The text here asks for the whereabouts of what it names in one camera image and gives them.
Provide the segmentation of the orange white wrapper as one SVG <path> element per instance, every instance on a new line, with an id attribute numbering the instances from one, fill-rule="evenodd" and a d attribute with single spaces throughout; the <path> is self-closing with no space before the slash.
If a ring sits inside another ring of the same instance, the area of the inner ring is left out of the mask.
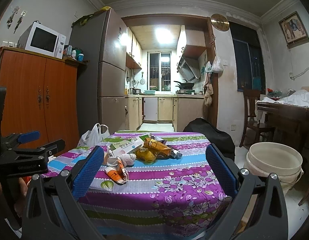
<path id="1" fill-rule="evenodd" d="M 123 185 L 129 180 L 128 172 L 119 158 L 115 158 L 112 162 L 108 163 L 105 172 L 118 185 Z"/>

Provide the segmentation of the white tissue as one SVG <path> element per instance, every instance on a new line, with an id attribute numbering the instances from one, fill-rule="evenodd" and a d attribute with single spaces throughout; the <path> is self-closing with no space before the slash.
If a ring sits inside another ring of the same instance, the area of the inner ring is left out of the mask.
<path id="1" fill-rule="evenodd" d="M 121 162 L 124 167 L 133 166 L 136 158 L 137 156 L 134 153 L 131 154 L 124 153 L 117 157 L 115 156 L 108 157 L 106 164 L 107 166 L 117 167 L 119 165 L 119 162 Z"/>

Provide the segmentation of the white medicine box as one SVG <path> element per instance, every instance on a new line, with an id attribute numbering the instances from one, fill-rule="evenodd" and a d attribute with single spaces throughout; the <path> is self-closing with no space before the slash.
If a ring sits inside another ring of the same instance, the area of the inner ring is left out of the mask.
<path id="1" fill-rule="evenodd" d="M 121 156 L 123 154 L 131 154 L 141 148 L 144 142 L 141 139 L 131 140 L 128 143 L 123 144 L 119 148 L 112 151 L 114 157 Z"/>

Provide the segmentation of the yellow bread wrapper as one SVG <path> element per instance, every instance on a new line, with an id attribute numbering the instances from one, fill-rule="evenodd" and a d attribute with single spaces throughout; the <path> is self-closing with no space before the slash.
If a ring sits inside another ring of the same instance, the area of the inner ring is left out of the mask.
<path id="1" fill-rule="evenodd" d="M 139 161 L 147 164 L 152 164 L 157 159 L 181 159 L 183 156 L 179 150 L 154 138 L 145 138 L 143 146 L 134 154 Z"/>

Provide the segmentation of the green medicine box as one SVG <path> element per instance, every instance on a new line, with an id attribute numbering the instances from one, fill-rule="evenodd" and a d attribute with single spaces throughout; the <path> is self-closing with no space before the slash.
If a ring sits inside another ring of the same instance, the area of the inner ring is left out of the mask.
<path id="1" fill-rule="evenodd" d="M 142 134 L 142 135 L 133 137 L 133 138 L 131 138 L 131 139 L 128 139 L 128 138 L 119 138 L 119 140 L 118 140 L 117 142 L 112 142 L 109 148 L 113 151 L 113 150 L 115 150 L 116 148 L 119 148 L 120 146 L 122 146 L 122 145 L 125 144 L 125 143 L 128 143 L 128 142 L 131 141 L 131 140 L 141 139 L 141 140 L 144 142 L 144 140 L 145 140 L 146 138 L 149 138 L 149 137 L 150 137 L 149 134 Z"/>

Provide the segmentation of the kitchen base cabinets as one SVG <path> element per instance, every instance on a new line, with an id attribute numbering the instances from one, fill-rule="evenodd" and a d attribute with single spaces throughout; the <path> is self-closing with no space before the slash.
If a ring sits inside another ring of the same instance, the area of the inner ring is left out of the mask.
<path id="1" fill-rule="evenodd" d="M 144 123 L 171 124 L 181 132 L 193 120 L 205 116 L 202 95 L 159 94 L 127 95 L 126 128 L 136 130 Z"/>

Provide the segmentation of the white plastic bucket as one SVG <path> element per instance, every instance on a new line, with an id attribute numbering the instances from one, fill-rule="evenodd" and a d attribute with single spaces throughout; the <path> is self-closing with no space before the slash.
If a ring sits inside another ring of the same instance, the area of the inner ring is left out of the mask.
<path id="1" fill-rule="evenodd" d="M 280 180 L 283 194 L 287 194 L 304 174 L 302 162 L 301 154 L 287 145 L 258 142 L 250 147 L 243 167 L 260 177 L 275 173 Z"/>

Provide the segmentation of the orange wooden cabinet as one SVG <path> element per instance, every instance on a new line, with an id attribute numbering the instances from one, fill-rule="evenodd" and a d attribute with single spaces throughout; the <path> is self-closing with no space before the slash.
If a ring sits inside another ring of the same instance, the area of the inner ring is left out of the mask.
<path id="1" fill-rule="evenodd" d="M 2 136 L 38 131 L 35 148 L 58 139 L 64 151 L 77 146 L 77 74 L 86 64 L 18 48 L 0 48 L 0 87 L 6 88 Z"/>

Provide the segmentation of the floral striped tablecloth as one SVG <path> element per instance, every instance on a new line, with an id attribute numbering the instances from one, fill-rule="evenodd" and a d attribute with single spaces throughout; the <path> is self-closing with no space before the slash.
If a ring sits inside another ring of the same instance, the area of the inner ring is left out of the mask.
<path id="1" fill-rule="evenodd" d="M 160 132 L 179 150 L 180 159 L 153 164 L 136 161 L 129 180 L 118 185 L 97 172 L 88 192 L 78 201 L 103 235 L 134 239 L 193 239 L 212 226 L 230 204 L 205 151 L 210 142 L 201 133 Z"/>

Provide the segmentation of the dark wooden table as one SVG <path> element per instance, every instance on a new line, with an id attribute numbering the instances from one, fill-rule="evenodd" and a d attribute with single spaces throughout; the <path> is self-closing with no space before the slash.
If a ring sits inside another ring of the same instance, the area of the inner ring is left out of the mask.
<path id="1" fill-rule="evenodd" d="M 309 108 L 259 101 L 256 109 L 266 113 L 266 122 L 288 135 L 282 138 L 299 153 L 309 150 Z"/>

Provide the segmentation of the dark wooden chair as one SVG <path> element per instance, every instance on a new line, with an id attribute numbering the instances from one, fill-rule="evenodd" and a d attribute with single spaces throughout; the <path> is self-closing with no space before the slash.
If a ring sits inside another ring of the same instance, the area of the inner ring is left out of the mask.
<path id="1" fill-rule="evenodd" d="M 275 133 L 275 127 L 268 124 L 261 123 L 261 120 L 257 120 L 256 102 L 260 100 L 261 92 L 255 89 L 243 89 L 244 99 L 244 126 L 243 133 L 239 146 L 242 147 L 244 140 L 247 136 L 247 129 L 251 129 L 255 132 L 254 143 L 259 142 L 260 137 L 266 139 L 266 141 L 272 141 Z"/>

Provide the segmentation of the grey refrigerator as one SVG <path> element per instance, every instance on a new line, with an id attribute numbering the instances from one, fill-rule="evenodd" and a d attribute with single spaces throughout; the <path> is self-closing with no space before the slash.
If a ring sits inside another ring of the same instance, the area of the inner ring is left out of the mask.
<path id="1" fill-rule="evenodd" d="M 110 133 L 125 129 L 126 34 L 125 23 L 112 8 L 73 24 L 69 43 L 88 62 L 77 78 L 80 134 L 96 123 L 107 125 Z"/>

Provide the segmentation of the range hood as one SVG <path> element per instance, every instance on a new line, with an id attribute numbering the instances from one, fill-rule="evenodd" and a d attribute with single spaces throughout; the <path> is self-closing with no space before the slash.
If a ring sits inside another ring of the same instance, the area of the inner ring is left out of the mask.
<path id="1" fill-rule="evenodd" d="M 201 71 L 198 59 L 206 47 L 186 44 L 178 62 L 177 70 L 186 82 L 196 83 L 200 80 Z"/>

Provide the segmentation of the framed elephant picture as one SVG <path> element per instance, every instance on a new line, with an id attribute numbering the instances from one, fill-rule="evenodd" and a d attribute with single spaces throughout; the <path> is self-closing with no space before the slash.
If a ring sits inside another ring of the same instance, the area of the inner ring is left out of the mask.
<path id="1" fill-rule="evenodd" d="M 279 26 L 284 34 L 288 49 L 309 42 L 309 35 L 297 11 L 283 18 L 279 22 Z"/>

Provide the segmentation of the round brass wall clock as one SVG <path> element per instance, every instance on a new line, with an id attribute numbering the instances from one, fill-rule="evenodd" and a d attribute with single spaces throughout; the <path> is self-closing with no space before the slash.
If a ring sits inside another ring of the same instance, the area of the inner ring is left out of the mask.
<path id="1" fill-rule="evenodd" d="M 228 31 L 230 24 L 227 18 L 221 14 L 213 14 L 210 17 L 211 24 L 219 31 Z"/>

